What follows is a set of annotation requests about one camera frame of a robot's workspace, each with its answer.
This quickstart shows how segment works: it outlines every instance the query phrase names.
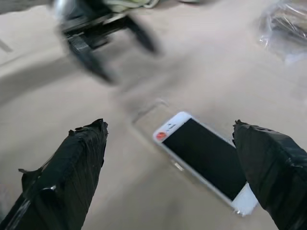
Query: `phone screen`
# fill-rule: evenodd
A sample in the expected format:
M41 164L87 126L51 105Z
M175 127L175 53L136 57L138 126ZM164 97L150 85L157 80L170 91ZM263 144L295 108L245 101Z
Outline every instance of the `phone screen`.
M162 144L231 201L246 184L235 147L193 119L183 124Z

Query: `beige floor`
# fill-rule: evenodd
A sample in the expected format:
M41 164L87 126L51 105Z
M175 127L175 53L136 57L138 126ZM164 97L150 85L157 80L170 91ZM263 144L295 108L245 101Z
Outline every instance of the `beige floor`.
M285 66L257 44L255 22L268 4L169 2L140 11L164 55L154 59L118 33L104 48L122 79L114 88L66 57L44 7L0 16L0 39L13 49L0 51L0 183L17 197L18 168L38 168L69 129L102 117L110 133L106 162L84 230L275 230L260 207L245 218L233 214L129 126L138 108L160 97L226 138L242 119L284 132L306 149L306 62Z

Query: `smartphone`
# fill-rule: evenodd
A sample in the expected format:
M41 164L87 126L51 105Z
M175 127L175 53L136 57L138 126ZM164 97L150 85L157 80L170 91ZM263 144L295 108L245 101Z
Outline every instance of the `smartphone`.
M233 143L190 114L180 112L173 116L154 132L153 139L238 214L248 215L258 204Z

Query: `phone bezel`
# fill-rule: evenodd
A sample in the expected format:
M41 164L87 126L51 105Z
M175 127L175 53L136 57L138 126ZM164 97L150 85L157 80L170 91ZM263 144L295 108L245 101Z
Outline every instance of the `phone bezel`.
M232 207L235 210L235 212L243 216L250 214L255 208L255 206L258 204L258 200L256 199L255 195L251 191L248 183L245 184L245 186L241 189L239 194L232 201L224 193L222 193L213 184L207 181L203 176L201 176L198 172L196 172L192 167L190 167L180 157L178 157L172 150L170 150L166 145L162 143L167 137L172 135L177 129L179 129L189 119L193 119L194 121L199 123L201 126L205 127L210 132L214 133L221 140L235 147L232 142L227 141L221 135L219 135L216 131L214 131L213 129L205 125L204 123L200 122L199 120L197 120L196 118L194 118L192 115L190 115L187 112L179 112L178 114L173 116L171 119L169 119L167 122L165 122L161 127L159 127L153 133L154 142L158 144L160 147L162 147L170 155L170 157L172 157L183 168L188 170L192 175L194 175L197 179L199 179L203 184L205 184L211 190L213 190L222 200L224 200L230 207ZM164 133L166 136L162 139L157 139L157 135L159 133Z

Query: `plastic bag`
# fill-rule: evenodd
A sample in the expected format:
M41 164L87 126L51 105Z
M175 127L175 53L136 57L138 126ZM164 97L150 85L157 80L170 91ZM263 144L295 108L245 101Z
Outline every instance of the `plastic bag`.
M70 131L50 160L23 172L23 193L1 230L80 230L94 196L107 138L102 119Z
M289 136L241 121L234 144L246 179L279 230L307 229L307 153Z
M260 19L260 42L287 64L307 58L307 1L282 0Z

